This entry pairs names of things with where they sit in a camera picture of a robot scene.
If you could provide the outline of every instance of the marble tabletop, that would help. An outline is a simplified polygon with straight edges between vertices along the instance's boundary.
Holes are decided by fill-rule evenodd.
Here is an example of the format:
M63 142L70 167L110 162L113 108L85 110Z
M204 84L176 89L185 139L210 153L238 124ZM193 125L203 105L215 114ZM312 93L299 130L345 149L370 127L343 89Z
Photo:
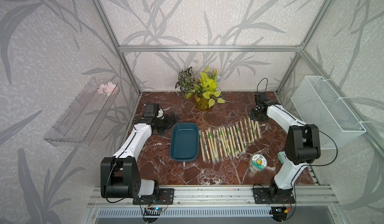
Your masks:
M273 92L267 92L270 100L276 100ZM216 103L208 111L195 108L194 98L185 100L181 92L144 92L134 120L144 113L145 103L158 103L166 114L175 114L180 122L193 122L199 130L217 129L234 125L248 117L255 107L254 92L223 92L227 102ZM261 138L248 146L246 153L237 158L227 158L217 163L204 162L199 145L199 155L193 162L176 162L170 158L172 130L164 135L152 135L145 143L137 164L143 179L156 179L160 185L239 185L269 184L281 168L277 157L284 150L286 134L272 119L259 122ZM253 153L260 153L267 159L265 170L253 174L248 170L248 161ZM296 184L314 184L308 169L305 169Z

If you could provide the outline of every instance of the cartoon label on jar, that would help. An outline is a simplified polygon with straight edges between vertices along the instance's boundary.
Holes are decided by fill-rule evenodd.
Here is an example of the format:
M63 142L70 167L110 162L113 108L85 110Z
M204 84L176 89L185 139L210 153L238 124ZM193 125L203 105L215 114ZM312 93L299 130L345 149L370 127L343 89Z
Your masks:
M254 165L254 167L256 167L257 169L264 169L266 167L266 159L264 156L260 155L260 154L255 154L252 156L252 163Z

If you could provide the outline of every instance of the metal frame bar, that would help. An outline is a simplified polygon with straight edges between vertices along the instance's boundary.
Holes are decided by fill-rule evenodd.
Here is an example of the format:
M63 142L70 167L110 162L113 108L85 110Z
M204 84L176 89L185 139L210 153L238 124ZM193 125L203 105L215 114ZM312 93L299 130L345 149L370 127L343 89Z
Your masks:
M120 45L121 52L298 52L295 45Z
M324 16L328 13L328 11L331 8L331 6L333 5L334 1L335 0L324 0L323 5L321 6L321 8L320 8L319 12L317 13L314 21L312 22L307 34L305 35L304 40L301 42L300 51L305 50L305 47L309 44L309 42L313 38L313 35L315 34L316 30L319 28L319 25L323 21ZM297 65L297 62L298 62L298 57L299 57L299 53L296 53L295 58L291 61L290 66L288 67L286 73L283 76L283 79L281 80L279 86L277 87L276 92L278 94L281 92L283 86L285 85L285 83L287 82L287 80L291 76L292 72L294 71L294 69Z
M322 68L315 62L315 60L308 54L306 51L301 51L300 56L308 64L311 70L319 76L323 76L325 79L329 79L328 83L336 91L336 93L341 97L346 97L346 95L340 90L340 88L329 78L328 74L324 72ZM364 116L356 109L352 102L348 98L343 98L344 103L352 111L352 113L360 120L363 121L362 125L367 130L365 136L367 140L371 143L374 149L376 149L384 157L384 140L377 133L377 131L369 124L364 121L367 121Z
M281 90L283 89L285 83L288 81L289 77L291 76L291 73L294 71L297 62L299 61L300 52L296 52L295 56L293 57L290 65L288 66L288 69L285 71L283 78L280 82L280 84L277 87L276 93L279 94Z
M118 55L118 59L122 63L122 65L124 67L124 70L127 73L129 79L133 83L133 85L135 87L135 91L137 92L137 94L140 94L139 86L137 85L137 83L135 81L135 78L133 77L132 72L129 69L129 66L128 66L128 63L127 63L125 57L122 55L122 53L119 50L119 44L118 44L118 42L116 40L115 35L113 34L113 31L112 31L111 25L108 22L107 16L105 15L105 13L103 11L103 8L101 6L100 0L91 0L91 1L93 3L93 6L96 9L97 14L99 15L99 18L100 18L101 22L103 23L103 26L104 26L105 30L107 31L109 39L112 42L113 48L115 49L116 54Z
M161 186L175 188L173 205L170 207L226 207L226 206L276 206L276 204L255 204L252 185L235 186ZM296 186L297 206L339 206L330 186ZM109 203L100 196L100 188L95 188L88 207L136 207L133 199Z

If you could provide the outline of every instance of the gray wall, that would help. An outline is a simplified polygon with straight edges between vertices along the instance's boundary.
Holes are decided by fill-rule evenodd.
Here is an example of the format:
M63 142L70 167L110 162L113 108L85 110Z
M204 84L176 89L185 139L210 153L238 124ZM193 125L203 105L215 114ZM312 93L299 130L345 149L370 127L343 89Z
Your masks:
M336 0L306 51L329 74L373 128L384 129L384 0ZM305 75L304 61L281 92L290 97ZM326 164L335 150L323 150L314 164ZM352 224L379 224L384 219L384 161L364 136L339 149L337 160L314 167L322 184L330 184Z
M101 0L121 45L298 45L324 0ZM276 90L294 53L126 53L143 91L174 91L178 73L217 68L223 90Z
M137 94L90 0L0 0L0 223L78 223ZM86 148L43 135L91 77L121 91Z

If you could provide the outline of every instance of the yellow vase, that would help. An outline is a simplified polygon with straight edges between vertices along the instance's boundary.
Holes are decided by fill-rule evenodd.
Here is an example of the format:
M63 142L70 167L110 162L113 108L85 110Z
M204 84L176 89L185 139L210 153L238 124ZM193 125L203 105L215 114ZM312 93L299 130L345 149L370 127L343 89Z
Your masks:
M208 101L203 96L199 97L197 95L194 95L195 97L195 107L201 111L205 111L208 108Z

